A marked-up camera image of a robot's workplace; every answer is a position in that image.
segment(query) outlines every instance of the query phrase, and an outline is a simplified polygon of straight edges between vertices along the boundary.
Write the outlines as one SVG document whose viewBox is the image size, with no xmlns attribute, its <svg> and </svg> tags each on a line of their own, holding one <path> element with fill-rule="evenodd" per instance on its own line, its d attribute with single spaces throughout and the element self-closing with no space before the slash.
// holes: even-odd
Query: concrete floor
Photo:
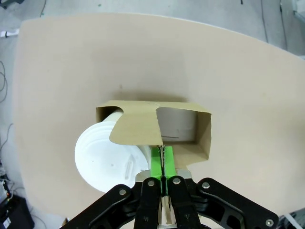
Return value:
<svg viewBox="0 0 305 229">
<path fill-rule="evenodd" d="M 47 0 L 42 17 L 88 12 L 135 12 L 176 17 L 233 30 L 269 42 L 295 55 L 305 55 L 305 25 L 294 18 L 290 0 L 282 2 L 283 23 L 279 10 L 280 0 L 243 0 L 243 4 L 241 0 Z M 24 20 L 40 17 L 43 5 L 44 0 L 25 0 L 21 5 L 12 4 L 7 10 L 1 8 L 0 31 L 19 28 Z M 7 98 L 0 104 L 2 142 L 12 123 L 12 70 L 17 40 L 18 37 L 0 39 L 0 60 L 5 65 L 8 81 Z M 14 144 L 14 128 L 10 130 L 1 157 L 10 179 L 15 182 L 13 190 L 23 187 Z M 16 192 L 26 196 L 22 188 Z M 36 208 L 32 214 L 41 218 L 47 229 L 59 228 L 64 219 L 64 216 L 47 214 Z M 36 229 L 45 228 L 39 219 L 33 219 Z"/>
</svg>

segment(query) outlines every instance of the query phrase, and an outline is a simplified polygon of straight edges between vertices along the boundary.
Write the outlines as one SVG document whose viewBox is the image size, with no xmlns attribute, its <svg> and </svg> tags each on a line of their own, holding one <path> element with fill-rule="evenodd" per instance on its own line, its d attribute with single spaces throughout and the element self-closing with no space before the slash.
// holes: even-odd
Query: cardboard box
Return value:
<svg viewBox="0 0 305 229">
<path fill-rule="evenodd" d="M 194 111 L 195 129 L 193 141 L 169 141 L 168 136 L 162 138 L 161 129 L 174 129 L 172 115 L 157 115 L 158 108 L 170 108 L 175 115 L 179 110 Z M 119 101 L 112 100 L 96 108 L 97 122 L 103 121 L 117 109 L 123 110 L 123 115 L 117 121 L 111 134 L 110 141 L 120 145 L 171 145 L 173 146 L 175 165 L 185 168 L 187 165 L 205 161 L 209 157 L 211 146 L 211 113 L 194 103 Z"/>
</svg>

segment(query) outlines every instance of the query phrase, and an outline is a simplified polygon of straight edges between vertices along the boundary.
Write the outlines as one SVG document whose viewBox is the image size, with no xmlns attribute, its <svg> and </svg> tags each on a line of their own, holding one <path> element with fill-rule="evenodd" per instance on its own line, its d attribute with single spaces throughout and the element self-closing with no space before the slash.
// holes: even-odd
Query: screw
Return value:
<svg viewBox="0 0 305 229">
<path fill-rule="evenodd" d="M 150 181 L 148 181 L 148 186 L 154 186 L 154 181 L 153 180 L 150 180 Z"/>
<path fill-rule="evenodd" d="M 210 187 L 210 184 L 209 184 L 208 182 L 204 182 L 204 183 L 202 184 L 202 187 L 203 187 L 204 189 L 208 189 L 208 188 Z"/>
<path fill-rule="evenodd" d="M 180 184 L 180 182 L 181 182 L 181 180 L 180 180 L 179 178 L 175 178 L 175 179 L 173 180 L 173 183 L 174 183 L 175 185 Z"/>
<path fill-rule="evenodd" d="M 272 226 L 274 225 L 273 220 L 272 220 L 272 219 L 267 219 L 267 220 L 266 220 L 266 225 L 267 225 L 268 227 L 272 227 Z"/>
<path fill-rule="evenodd" d="M 126 194 L 126 190 L 125 190 L 125 189 L 121 189 L 121 190 L 119 191 L 119 194 L 120 194 L 121 196 L 124 196 L 124 195 Z"/>
</svg>

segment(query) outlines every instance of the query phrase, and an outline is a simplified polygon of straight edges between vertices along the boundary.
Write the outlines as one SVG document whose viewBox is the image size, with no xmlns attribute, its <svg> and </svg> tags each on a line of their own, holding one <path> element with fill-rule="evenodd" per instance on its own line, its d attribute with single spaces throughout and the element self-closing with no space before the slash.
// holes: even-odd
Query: beige tabletop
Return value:
<svg viewBox="0 0 305 229">
<path fill-rule="evenodd" d="M 189 165 L 283 214 L 305 207 L 305 62 L 192 21 L 89 14 L 23 23 L 14 123 L 31 204 L 73 217 L 103 193 L 74 162 L 95 107 L 112 99 L 196 102 L 212 112 L 210 159 Z"/>
</svg>

